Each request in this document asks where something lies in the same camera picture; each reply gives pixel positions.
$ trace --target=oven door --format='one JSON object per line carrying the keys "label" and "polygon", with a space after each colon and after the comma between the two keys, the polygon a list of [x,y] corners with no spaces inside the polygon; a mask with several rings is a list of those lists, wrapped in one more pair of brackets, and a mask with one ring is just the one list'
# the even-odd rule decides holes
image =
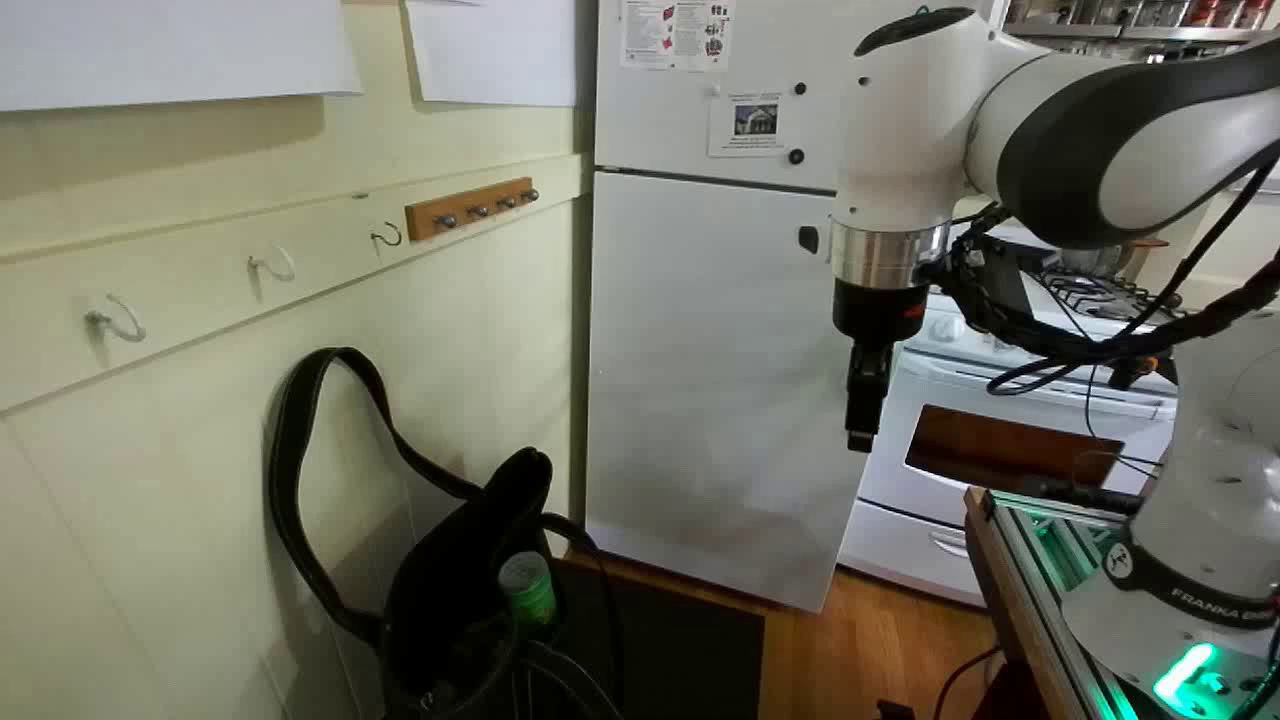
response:
{"label": "oven door", "polygon": [[962,526],[967,483],[1019,490],[1040,475],[1142,491],[1169,447],[1171,396],[1081,379],[994,396],[994,377],[1001,369],[895,353],[859,502]]}

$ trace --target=black bag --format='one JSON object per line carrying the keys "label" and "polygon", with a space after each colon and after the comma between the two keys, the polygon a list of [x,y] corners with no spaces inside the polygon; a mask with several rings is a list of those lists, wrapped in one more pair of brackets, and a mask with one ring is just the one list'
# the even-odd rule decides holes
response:
{"label": "black bag", "polygon": [[[369,387],[396,451],[425,480],[466,502],[399,560],[383,615],[341,602],[297,513],[301,464],[331,363],[350,363]],[[268,513],[323,613],[380,657],[388,720],[620,720],[585,665],[512,628],[495,590],[495,568],[509,556],[550,554],[543,528],[593,549],[578,526],[543,513],[550,483],[553,464],[532,447],[509,457],[483,490],[425,460],[396,434],[383,379],[355,348],[323,348],[294,369],[268,443]]]}

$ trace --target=refrigerator door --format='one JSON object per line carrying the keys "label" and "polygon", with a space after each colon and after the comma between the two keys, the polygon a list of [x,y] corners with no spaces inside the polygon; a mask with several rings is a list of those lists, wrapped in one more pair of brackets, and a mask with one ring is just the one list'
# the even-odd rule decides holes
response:
{"label": "refrigerator door", "polygon": [[857,496],[828,197],[596,171],[590,531],[817,613]]}
{"label": "refrigerator door", "polygon": [[596,165],[837,187],[851,49],[921,0],[601,0]]}

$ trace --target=coat hook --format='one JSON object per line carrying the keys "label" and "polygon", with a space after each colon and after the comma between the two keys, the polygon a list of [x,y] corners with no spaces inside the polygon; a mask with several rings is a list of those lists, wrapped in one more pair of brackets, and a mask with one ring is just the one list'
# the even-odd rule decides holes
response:
{"label": "coat hook", "polygon": [[149,328],[138,319],[138,312],[117,294],[103,296],[103,308],[89,308],[85,319],[89,319],[89,328],[111,334],[129,344],[149,342]]}
{"label": "coat hook", "polygon": [[391,224],[391,222],[383,222],[388,230],[391,230],[391,235],[383,235],[383,234],[369,234],[369,241],[372,245],[383,245],[383,249],[399,249],[403,245],[403,230],[399,224]]}
{"label": "coat hook", "polygon": [[294,282],[297,282],[297,260],[294,260],[283,249],[274,249],[274,255],[248,255],[248,268],[254,268],[254,274],[268,274],[268,277],[275,277],[279,284],[294,284]]}

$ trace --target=doormat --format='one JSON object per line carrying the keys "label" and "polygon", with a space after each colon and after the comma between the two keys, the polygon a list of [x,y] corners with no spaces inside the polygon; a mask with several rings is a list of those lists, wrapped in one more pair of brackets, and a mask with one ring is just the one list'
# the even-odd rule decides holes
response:
{"label": "doormat", "polygon": [[757,720],[759,615],[620,577],[601,579],[578,563],[555,563],[555,602],[560,649],[620,696],[629,720]]}

